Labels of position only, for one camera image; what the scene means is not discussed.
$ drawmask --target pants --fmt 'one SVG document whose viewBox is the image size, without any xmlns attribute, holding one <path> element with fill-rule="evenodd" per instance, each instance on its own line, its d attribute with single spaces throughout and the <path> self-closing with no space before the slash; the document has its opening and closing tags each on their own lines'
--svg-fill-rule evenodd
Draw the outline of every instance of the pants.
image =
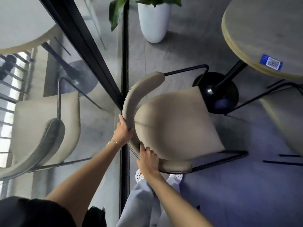
<svg viewBox="0 0 303 227">
<path fill-rule="evenodd" d="M 178 181 L 169 177 L 167 182 L 180 193 Z M 117 227 L 173 226 L 156 194 L 145 179 L 132 189 Z"/>
</svg>

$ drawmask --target white shoe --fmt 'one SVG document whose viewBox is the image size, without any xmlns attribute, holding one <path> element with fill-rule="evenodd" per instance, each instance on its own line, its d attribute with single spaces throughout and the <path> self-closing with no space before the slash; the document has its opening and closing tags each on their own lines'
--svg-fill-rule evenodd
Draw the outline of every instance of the white shoe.
<svg viewBox="0 0 303 227">
<path fill-rule="evenodd" d="M 180 184 L 180 182 L 182 181 L 182 178 L 183 178 L 183 174 L 171 174 L 171 175 L 169 175 L 169 178 L 170 177 L 176 178 L 176 180 L 178 181 L 178 184 Z"/>
<path fill-rule="evenodd" d="M 143 176 L 143 174 L 141 174 L 140 169 L 138 169 L 138 170 L 136 171 L 135 179 L 136 179 L 136 182 L 137 182 L 137 183 L 138 183 L 139 181 L 141 181 L 142 179 L 144 179 L 144 176 Z"/>
</svg>

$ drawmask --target blue sticker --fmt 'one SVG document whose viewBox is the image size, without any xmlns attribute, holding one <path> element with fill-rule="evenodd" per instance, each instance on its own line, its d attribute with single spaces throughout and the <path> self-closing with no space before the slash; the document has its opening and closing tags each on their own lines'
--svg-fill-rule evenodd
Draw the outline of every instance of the blue sticker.
<svg viewBox="0 0 303 227">
<path fill-rule="evenodd" d="M 281 70 L 283 62 L 277 59 L 274 59 L 268 55 L 263 54 L 259 62 L 262 65 L 275 69 L 276 71 Z"/>
</svg>

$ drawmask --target plant pot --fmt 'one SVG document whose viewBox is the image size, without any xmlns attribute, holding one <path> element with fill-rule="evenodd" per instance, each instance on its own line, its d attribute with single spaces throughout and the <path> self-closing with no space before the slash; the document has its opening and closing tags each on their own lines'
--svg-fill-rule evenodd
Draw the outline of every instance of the plant pot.
<svg viewBox="0 0 303 227">
<path fill-rule="evenodd" d="M 167 32 L 172 5 L 145 5 L 138 3 L 141 31 L 150 43 L 159 43 Z"/>
</svg>

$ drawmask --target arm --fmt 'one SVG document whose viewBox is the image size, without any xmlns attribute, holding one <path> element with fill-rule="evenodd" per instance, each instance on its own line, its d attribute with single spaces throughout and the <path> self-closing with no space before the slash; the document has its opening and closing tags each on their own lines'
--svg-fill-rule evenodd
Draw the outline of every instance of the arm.
<svg viewBox="0 0 303 227">
<path fill-rule="evenodd" d="M 147 182 L 158 196 L 174 227 L 212 227 L 206 218 L 185 201 L 162 177 L 158 171 L 159 158 L 144 145 L 140 146 L 137 164 Z"/>
<path fill-rule="evenodd" d="M 112 142 L 45 198 L 65 207 L 71 213 L 77 227 L 82 226 L 89 204 L 108 166 L 133 134 L 133 129 L 127 127 L 122 115 L 119 115 L 119 119 Z"/>
</svg>

